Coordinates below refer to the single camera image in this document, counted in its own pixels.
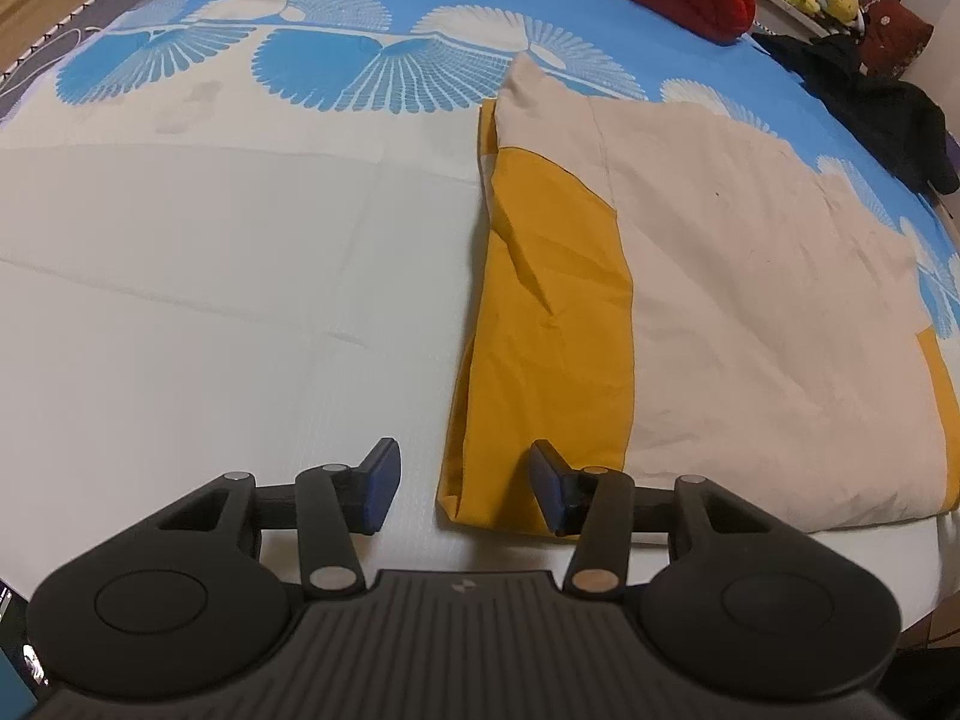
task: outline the yellow fabric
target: yellow fabric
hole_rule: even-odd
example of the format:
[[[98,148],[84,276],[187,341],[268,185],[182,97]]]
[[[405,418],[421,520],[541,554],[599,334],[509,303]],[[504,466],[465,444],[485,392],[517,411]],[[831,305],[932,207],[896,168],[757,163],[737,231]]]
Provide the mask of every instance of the yellow fabric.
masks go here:
[[[947,492],[941,511],[949,512],[956,508],[960,498],[960,405],[957,404],[947,364],[940,353],[936,331],[933,327],[928,327],[917,334],[917,340],[920,342],[920,349],[923,349],[926,366],[930,369],[933,396],[937,401],[937,410],[947,440]]]
[[[481,125],[489,155],[491,105]],[[483,295],[438,500],[457,522],[546,533],[526,474],[534,440],[547,437],[572,466],[623,467],[634,412],[632,280],[616,212],[539,154],[501,148],[487,202]]]

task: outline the white bed sheet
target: white bed sheet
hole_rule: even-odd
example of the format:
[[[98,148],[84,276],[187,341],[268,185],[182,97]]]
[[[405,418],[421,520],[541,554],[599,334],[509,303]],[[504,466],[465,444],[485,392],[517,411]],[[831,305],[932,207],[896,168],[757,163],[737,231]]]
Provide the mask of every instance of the white bed sheet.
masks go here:
[[[289,482],[381,436],[403,471],[357,538],[370,578],[563,573],[568,544],[434,504],[485,243],[475,178],[160,143],[9,148],[0,175],[0,576],[19,592],[220,473]],[[818,538],[891,587],[904,627],[957,586],[953,515]],[[294,538],[268,533],[262,559],[294,578]],[[631,580],[666,560],[637,546]]]

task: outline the bed sheet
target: bed sheet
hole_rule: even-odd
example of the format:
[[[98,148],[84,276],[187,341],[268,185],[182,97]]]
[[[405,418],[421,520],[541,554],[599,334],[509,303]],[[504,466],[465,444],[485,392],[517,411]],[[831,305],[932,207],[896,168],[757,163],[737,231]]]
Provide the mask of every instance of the bed sheet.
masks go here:
[[[477,104],[517,52],[587,94],[707,105],[846,175],[914,245],[960,381],[946,231],[749,38],[717,47],[624,0],[153,0],[0,124],[12,586],[225,470],[288,482],[382,435],[403,479],[357,539],[368,572],[563,569],[567,544],[434,506],[485,245]],[[881,576],[905,623],[958,581],[953,515],[818,538]],[[278,573],[294,555],[267,535]],[[637,547],[632,581],[665,563]]]

